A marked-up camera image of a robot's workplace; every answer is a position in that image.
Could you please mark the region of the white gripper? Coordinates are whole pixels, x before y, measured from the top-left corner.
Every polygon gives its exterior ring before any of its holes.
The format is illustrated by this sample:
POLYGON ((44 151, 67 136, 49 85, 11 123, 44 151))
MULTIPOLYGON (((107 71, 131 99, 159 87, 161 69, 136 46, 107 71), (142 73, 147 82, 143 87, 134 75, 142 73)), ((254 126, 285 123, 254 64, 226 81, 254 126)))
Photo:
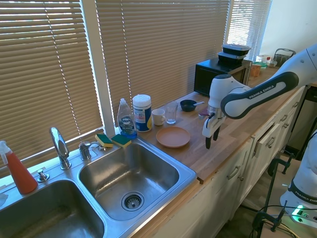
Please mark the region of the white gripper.
POLYGON ((218 118, 215 114, 211 114, 204 122, 202 135, 206 137, 205 146, 207 149, 211 147, 211 140, 217 141, 220 132, 220 126, 225 121, 226 116, 218 118))

